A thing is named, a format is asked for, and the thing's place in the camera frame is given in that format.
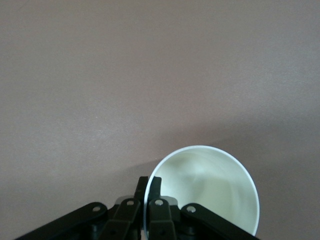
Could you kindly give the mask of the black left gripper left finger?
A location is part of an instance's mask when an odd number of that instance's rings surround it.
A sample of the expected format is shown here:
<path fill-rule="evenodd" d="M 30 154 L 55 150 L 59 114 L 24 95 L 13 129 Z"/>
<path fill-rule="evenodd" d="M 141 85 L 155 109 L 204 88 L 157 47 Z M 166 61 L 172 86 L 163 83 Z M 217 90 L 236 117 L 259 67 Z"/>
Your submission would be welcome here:
<path fill-rule="evenodd" d="M 140 240 L 142 237 L 144 195 L 147 176 L 141 176 L 133 196 L 124 196 L 107 212 L 107 221 L 99 234 L 100 240 Z"/>

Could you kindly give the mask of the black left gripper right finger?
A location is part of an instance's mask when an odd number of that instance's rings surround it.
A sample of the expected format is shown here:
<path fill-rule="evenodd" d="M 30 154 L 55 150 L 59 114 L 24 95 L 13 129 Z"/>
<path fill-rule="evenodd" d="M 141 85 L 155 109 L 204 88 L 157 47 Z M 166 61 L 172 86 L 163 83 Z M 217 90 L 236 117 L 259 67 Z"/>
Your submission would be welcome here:
<path fill-rule="evenodd" d="M 178 209 L 178 201 L 161 195 L 162 178 L 154 177 L 148 194 L 148 239 L 177 240 L 172 208 Z"/>

